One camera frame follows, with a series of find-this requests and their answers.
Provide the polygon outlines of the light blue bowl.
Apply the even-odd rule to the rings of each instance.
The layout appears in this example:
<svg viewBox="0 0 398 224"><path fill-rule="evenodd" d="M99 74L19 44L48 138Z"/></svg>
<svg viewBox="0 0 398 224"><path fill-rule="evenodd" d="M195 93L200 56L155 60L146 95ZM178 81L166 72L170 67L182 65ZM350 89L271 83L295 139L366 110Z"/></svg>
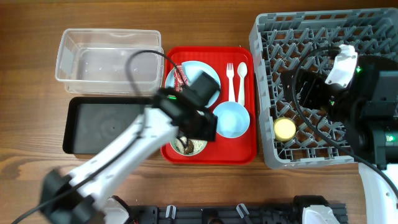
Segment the light blue bowl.
<svg viewBox="0 0 398 224"><path fill-rule="evenodd" d="M247 109L237 102L220 103L213 110L213 114L218 117L216 132L224 138L238 138L249 129L250 115Z"/></svg>

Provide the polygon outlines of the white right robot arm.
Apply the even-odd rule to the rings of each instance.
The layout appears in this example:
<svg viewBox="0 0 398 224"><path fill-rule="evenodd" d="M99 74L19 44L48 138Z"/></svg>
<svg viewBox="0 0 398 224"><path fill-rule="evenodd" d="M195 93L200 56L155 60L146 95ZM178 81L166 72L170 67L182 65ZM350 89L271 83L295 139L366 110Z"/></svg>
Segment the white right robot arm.
<svg viewBox="0 0 398 224"><path fill-rule="evenodd" d="M329 75L304 69L281 73L285 99L326 112L345 127L366 199L368 223L397 223L397 62L375 56L337 56Z"/></svg>

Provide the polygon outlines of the red snack wrapper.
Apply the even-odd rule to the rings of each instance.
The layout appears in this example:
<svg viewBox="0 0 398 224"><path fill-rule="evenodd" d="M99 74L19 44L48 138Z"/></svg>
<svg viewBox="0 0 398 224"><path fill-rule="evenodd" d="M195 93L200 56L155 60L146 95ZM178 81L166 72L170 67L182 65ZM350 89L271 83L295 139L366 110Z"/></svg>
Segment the red snack wrapper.
<svg viewBox="0 0 398 224"><path fill-rule="evenodd" d="M174 70L174 90L181 92L184 86L189 86L190 82L183 72L181 65Z"/></svg>

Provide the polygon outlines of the yellow plastic cup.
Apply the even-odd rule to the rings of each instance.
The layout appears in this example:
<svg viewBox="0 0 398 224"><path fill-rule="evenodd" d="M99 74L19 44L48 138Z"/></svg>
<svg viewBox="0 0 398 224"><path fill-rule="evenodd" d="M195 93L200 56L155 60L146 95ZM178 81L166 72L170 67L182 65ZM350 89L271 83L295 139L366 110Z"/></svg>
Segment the yellow plastic cup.
<svg viewBox="0 0 398 224"><path fill-rule="evenodd" d="M277 118L274 121L275 139L286 142L291 140L296 134L295 123L290 118Z"/></svg>

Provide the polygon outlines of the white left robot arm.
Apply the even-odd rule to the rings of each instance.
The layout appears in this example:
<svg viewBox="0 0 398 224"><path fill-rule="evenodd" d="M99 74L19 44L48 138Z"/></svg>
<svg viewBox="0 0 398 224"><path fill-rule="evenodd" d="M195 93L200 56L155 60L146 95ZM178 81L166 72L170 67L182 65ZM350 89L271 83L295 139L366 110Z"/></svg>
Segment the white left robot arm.
<svg viewBox="0 0 398 224"><path fill-rule="evenodd" d="M99 154L65 176L57 170L46 175L41 214L51 223L126 223L129 214L112 198L114 191L137 166L179 134L214 140L217 118L206 105L219 90L159 89L152 106L144 108Z"/></svg>

